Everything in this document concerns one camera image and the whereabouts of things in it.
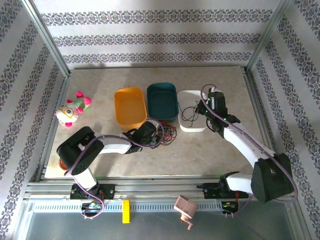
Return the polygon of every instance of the stuffed animal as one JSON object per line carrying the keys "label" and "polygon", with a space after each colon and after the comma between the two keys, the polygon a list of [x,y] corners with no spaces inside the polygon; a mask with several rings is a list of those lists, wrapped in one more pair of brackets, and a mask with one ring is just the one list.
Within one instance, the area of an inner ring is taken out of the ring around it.
{"label": "stuffed animal", "polygon": [[81,91],[78,91],[76,93],[75,101],[67,99],[54,114],[58,118],[60,124],[70,128],[72,123],[79,118],[79,114],[83,114],[85,109],[90,105],[91,99],[87,96],[85,97]]}

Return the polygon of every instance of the orange container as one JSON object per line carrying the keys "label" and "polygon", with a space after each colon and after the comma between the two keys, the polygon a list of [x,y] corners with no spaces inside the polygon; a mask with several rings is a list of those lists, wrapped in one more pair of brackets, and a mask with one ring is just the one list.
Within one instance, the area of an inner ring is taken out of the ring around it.
{"label": "orange container", "polygon": [[119,89],[114,94],[116,121],[123,129],[137,129],[147,119],[142,90],[138,87]]}

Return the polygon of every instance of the marble surface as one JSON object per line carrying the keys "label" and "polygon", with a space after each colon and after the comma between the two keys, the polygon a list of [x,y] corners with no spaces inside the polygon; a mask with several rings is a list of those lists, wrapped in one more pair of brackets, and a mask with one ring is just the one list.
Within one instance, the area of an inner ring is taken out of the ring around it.
{"label": "marble surface", "polygon": [[[66,98],[75,99],[83,91],[92,99],[92,105],[71,128],[58,126],[45,177],[62,178],[57,147],[83,126],[95,132],[118,135],[123,132],[117,124],[114,93],[121,88],[136,86],[146,90],[150,84],[169,82],[181,90],[200,90],[204,84],[215,84],[223,91],[228,112],[237,116],[244,127],[262,141],[255,113],[239,66],[179,67],[179,68],[118,68],[81,69],[71,74]],[[241,153],[217,133],[183,132],[169,146],[143,149],[141,152],[121,155],[99,155],[90,168],[96,177],[108,176],[170,176],[222,175],[232,171],[252,173],[252,167]]]}

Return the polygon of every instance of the white wall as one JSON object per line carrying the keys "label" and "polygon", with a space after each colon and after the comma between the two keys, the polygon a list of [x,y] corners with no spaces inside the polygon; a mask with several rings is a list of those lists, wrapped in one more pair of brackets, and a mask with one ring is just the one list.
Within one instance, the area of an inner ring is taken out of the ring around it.
{"label": "white wall", "polygon": [[245,66],[279,0],[35,0],[70,69]]}
{"label": "white wall", "polygon": [[64,76],[22,3],[0,8],[0,239],[10,239]]}
{"label": "white wall", "polygon": [[292,2],[253,70],[278,152],[291,159],[312,239],[320,238],[320,6]]}

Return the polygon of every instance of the purple cable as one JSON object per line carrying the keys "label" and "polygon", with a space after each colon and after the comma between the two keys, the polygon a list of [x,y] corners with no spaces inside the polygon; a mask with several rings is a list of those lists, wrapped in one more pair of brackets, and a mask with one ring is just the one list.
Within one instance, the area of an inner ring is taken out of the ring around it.
{"label": "purple cable", "polygon": [[[80,159],[83,157],[83,155],[86,153],[86,151],[88,150],[88,148],[98,139],[104,139],[104,138],[116,138],[116,139],[122,139],[122,140],[125,140],[127,142],[130,142],[134,145],[137,145],[139,147],[142,147],[142,148],[154,148],[154,147],[157,147],[161,144],[161,142],[163,141],[164,137],[165,137],[165,129],[164,129],[164,126],[161,124],[160,121],[158,121],[157,119],[154,119],[154,118],[147,118],[147,120],[153,120],[153,121],[156,121],[157,123],[159,123],[160,127],[162,128],[162,137],[161,139],[159,140],[159,142],[157,142],[156,144],[154,145],[142,145],[142,144],[139,144],[139,143],[136,143],[130,139],[127,139],[125,137],[121,137],[121,136],[117,136],[117,135],[100,135],[100,136],[97,136],[95,137],[94,139],[92,139],[86,146],[85,148],[83,149],[83,151],[80,153],[80,155],[78,156],[78,158],[75,160],[74,164],[69,168],[68,171],[66,171],[64,173],[64,176],[68,176],[76,167],[76,165],[79,163]],[[79,188],[81,188],[82,191],[84,191],[86,194],[88,194],[89,196],[91,196],[92,198],[98,200],[100,203],[101,203],[101,208],[99,210],[99,212],[97,212],[95,215],[93,216],[86,216],[86,211],[83,212],[83,216],[85,218],[88,218],[88,219],[94,219],[95,217],[99,216],[105,209],[105,203],[102,199],[98,198],[97,196],[91,194],[90,192],[88,192],[83,186],[81,186],[81,184],[75,179],[73,178],[75,183],[79,186]]]}
{"label": "purple cable", "polygon": [[268,156],[268,158],[270,158],[277,166],[278,168],[280,168],[284,175],[289,179],[289,181],[291,182],[292,186],[293,186],[293,189],[294,189],[294,197],[293,199],[291,200],[278,200],[278,199],[274,199],[275,202],[278,202],[278,203],[283,203],[283,204],[289,204],[289,203],[294,203],[295,201],[297,201],[298,199],[298,188],[297,188],[297,185],[295,183],[295,181],[293,180],[293,178],[290,176],[290,174],[287,172],[287,170],[281,166],[281,164],[273,157],[271,156],[267,151],[265,151],[250,135],[248,135],[245,131],[243,131],[242,129],[240,129],[239,127],[235,126],[234,124],[232,124],[231,122],[227,121],[227,120],[224,120],[223,117],[219,116],[217,113],[215,113],[208,105],[207,105],[207,102],[206,100],[204,99],[204,96],[203,96],[203,92],[204,92],[204,89],[205,87],[207,86],[211,86],[211,87],[214,87],[214,88],[217,88],[216,85],[214,84],[206,84],[204,85],[202,88],[201,88],[201,91],[200,91],[200,97],[201,97],[201,100],[203,102],[203,104],[205,105],[205,107],[209,110],[210,113],[212,113],[217,119],[225,122],[226,124],[228,124],[229,126],[232,126],[234,127],[237,131],[239,131],[241,134],[243,134],[253,145],[255,145],[261,152],[263,152],[265,155]]}

